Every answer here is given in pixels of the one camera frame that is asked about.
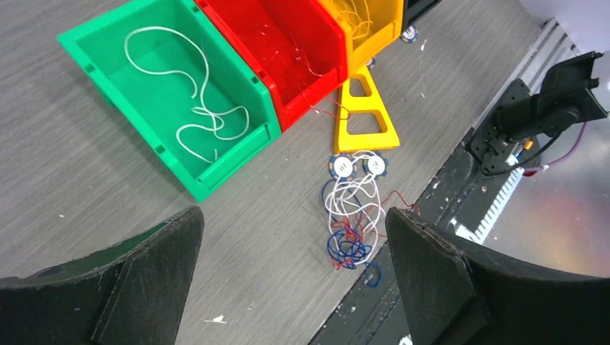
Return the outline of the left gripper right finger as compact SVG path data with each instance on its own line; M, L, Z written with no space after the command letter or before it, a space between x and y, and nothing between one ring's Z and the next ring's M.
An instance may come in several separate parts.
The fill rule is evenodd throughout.
M414 344L607 344L609 280L510 257L392 208L386 231Z

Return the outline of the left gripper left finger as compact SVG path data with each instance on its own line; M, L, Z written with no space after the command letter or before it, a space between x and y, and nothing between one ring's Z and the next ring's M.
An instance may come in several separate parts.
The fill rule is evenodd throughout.
M3 344L174 344L204 215L190 206L110 247L1 279Z

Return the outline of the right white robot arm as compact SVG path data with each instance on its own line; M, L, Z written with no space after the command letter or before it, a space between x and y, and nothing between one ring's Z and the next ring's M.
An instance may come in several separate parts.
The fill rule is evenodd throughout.
M609 117L609 51L590 51L552 66L540 91L503 106L494 124L511 140L554 137L573 124Z

